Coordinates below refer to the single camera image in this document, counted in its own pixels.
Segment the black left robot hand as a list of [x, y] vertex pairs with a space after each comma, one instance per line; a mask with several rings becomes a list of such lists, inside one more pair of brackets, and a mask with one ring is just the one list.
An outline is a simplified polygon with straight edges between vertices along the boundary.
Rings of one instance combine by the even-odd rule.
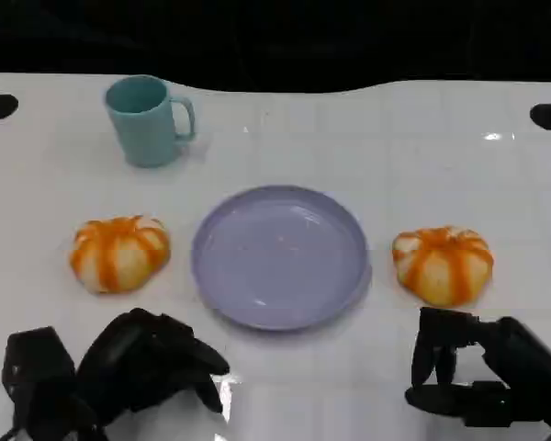
[[121, 414], [162, 404], [192, 390], [212, 412], [223, 406], [212, 377], [230, 373], [227, 360], [166, 315], [135, 308], [116, 317], [85, 353], [76, 373], [78, 394], [108, 425]]

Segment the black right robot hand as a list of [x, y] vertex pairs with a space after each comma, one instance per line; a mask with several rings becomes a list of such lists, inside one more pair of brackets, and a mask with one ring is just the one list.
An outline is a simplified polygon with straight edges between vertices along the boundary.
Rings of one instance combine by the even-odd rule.
[[[496, 379], [456, 384], [457, 351], [472, 345], [483, 348]], [[551, 427], [551, 351], [512, 317], [483, 322], [470, 313], [423, 307], [405, 399], [467, 427], [523, 422]]]

